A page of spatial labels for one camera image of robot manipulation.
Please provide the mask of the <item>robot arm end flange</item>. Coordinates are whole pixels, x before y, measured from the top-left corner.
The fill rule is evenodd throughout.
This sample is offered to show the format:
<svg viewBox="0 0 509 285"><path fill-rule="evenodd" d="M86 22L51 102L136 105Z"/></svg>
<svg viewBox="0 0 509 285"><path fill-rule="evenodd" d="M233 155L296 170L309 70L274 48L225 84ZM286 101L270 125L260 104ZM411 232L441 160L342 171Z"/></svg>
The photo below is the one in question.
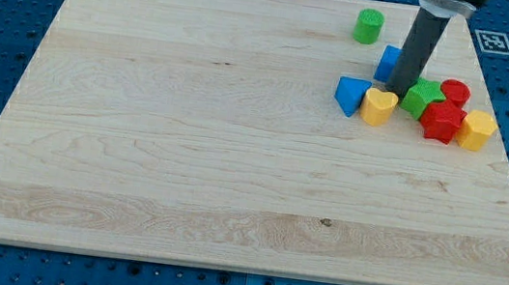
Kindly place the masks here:
<svg viewBox="0 0 509 285"><path fill-rule="evenodd" d="M421 9L436 17L454 17L460 15L471 18L476 11L484 7L489 0L419 0Z"/></svg>

